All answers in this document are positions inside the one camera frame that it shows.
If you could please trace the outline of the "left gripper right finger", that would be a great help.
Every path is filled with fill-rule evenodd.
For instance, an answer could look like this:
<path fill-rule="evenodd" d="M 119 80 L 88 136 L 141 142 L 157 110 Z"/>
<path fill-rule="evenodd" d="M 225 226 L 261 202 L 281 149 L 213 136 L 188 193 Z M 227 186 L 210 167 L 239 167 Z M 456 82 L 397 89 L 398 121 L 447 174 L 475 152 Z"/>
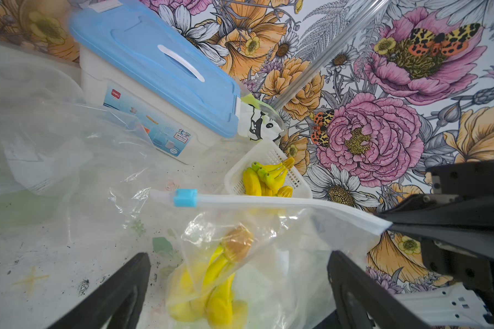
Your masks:
<path fill-rule="evenodd" d="M 429 328 L 348 256 L 333 251 L 327 265 L 342 328 Z"/>

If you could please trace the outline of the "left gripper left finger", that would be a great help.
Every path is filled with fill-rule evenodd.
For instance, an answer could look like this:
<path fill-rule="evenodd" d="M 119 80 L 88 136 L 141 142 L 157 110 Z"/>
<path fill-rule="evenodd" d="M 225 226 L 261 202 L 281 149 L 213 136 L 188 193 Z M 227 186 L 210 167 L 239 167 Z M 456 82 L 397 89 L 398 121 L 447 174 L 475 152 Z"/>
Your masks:
<path fill-rule="evenodd" d="M 150 258 L 140 252 L 51 328 L 136 328 L 150 277 Z"/>

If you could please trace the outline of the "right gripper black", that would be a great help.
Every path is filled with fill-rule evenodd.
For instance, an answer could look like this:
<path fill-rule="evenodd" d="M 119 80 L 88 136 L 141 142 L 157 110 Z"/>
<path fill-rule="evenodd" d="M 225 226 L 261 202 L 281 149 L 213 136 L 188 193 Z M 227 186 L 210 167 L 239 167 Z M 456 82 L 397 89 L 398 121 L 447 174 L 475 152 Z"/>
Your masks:
<path fill-rule="evenodd" d="M 430 169 L 436 195 L 412 195 L 377 213 L 421 241 L 424 265 L 494 292 L 494 160 Z"/>

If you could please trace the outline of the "banana with white wrap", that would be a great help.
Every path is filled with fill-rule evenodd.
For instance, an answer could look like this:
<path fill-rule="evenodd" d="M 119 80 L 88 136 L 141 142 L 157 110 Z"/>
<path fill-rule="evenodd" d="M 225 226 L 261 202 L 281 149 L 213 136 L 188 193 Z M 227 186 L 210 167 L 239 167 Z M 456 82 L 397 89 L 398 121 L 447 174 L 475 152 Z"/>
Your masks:
<path fill-rule="evenodd" d="M 248 305 L 234 296 L 232 269 L 247 256 L 253 241 L 252 233 L 238 226 L 225 234 L 208 262 L 176 268 L 167 288 L 169 316 L 185 323 L 205 319 L 210 328 L 243 328 Z"/>

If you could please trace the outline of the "clear bag with banana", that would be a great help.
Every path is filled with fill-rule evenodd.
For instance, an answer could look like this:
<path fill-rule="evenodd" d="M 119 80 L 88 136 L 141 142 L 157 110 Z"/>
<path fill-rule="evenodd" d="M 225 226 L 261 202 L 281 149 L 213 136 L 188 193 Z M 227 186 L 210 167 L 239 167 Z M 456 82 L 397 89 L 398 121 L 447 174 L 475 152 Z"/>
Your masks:
<path fill-rule="evenodd" d="M 180 264 L 161 287 L 154 318 L 163 328 L 210 328 L 207 320 L 177 322 L 167 312 L 172 273 L 206 263 L 222 238 L 245 226 L 254 241 L 233 269 L 233 293 L 248 305 L 243 328 L 313 328 L 336 309 L 327 265 L 341 251 L 359 268 L 372 242 L 391 223 L 356 208 L 315 199 L 206 195 L 149 188 L 137 220 L 126 225 L 145 237 L 165 233 Z"/>

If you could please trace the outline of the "panda zip-top bag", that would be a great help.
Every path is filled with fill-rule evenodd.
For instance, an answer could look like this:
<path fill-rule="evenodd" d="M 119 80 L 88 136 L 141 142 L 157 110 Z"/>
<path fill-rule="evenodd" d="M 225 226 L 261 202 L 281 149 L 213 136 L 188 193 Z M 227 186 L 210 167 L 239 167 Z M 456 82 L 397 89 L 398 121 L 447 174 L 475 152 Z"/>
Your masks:
<path fill-rule="evenodd" d="M 252 94 L 242 97 L 237 133 L 251 141 L 275 141 L 284 131 L 284 121 L 271 106 Z"/>

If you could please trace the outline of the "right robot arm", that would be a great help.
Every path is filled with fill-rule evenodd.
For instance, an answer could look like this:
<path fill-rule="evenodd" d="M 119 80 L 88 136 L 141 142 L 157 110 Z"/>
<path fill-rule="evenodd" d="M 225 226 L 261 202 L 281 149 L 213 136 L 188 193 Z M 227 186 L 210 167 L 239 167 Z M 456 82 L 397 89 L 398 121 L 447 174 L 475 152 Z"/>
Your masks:
<path fill-rule="evenodd" d="M 430 326 L 494 328 L 494 160 L 430 168 L 433 192 L 380 211 L 456 285 L 400 297 Z"/>

